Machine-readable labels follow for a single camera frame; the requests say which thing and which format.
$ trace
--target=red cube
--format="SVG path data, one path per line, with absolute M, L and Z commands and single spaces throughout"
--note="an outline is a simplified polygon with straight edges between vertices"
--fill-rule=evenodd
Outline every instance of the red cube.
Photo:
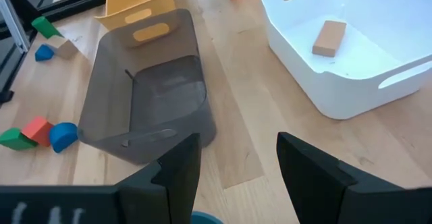
M 53 125 L 45 118 L 36 117 L 22 129 L 21 133 L 27 138 L 38 142 L 41 146 L 50 146 L 49 130 L 52 127 Z

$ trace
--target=white storage bin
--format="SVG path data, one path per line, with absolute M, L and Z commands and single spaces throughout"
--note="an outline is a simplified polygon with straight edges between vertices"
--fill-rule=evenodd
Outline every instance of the white storage bin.
M 432 0 L 261 0 L 269 45 L 318 110 L 347 119 L 416 92 L 432 67 Z M 347 23 L 334 58 L 312 54 Z

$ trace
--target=blue block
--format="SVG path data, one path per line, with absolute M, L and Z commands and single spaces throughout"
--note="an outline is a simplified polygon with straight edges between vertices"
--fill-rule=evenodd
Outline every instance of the blue block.
M 192 212 L 192 216 L 190 218 L 191 224 L 223 224 L 218 218 L 202 213 L 200 211 Z
M 41 45 L 34 54 L 36 61 L 45 61 L 54 56 L 54 51 L 48 45 Z
M 59 123 L 49 131 L 49 142 L 56 153 L 60 153 L 78 139 L 78 128 L 73 123 Z

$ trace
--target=light wood surface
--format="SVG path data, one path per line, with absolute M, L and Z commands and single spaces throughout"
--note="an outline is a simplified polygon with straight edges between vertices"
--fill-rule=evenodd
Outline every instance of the light wood surface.
M 276 135 L 287 131 L 405 188 L 432 185 L 432 82 L 417 93 L 353 119 L 322 116 L 267 45 L 260 0 L 175 0 L 190 10 L 217 136 L 202 151 L 194 208 L 225 223 L 297 223 L 282 181 Z M 81 53 L 34 61 L 38 36 L 0 108 L 0 132 L 34 116 L 78 123 L 105 29 L 98 7 L 55 23 Z M 83 143 L 0 148 L 0 184 L 114 184 L 140 169 Z

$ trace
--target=yellow plastic bin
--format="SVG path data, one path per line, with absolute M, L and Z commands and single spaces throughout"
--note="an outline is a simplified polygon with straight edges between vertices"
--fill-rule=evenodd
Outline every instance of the yellow plastic bin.
M 107 0 L 105 16 L 96 19 L 111 31 L 175 8 L 174 0 Z

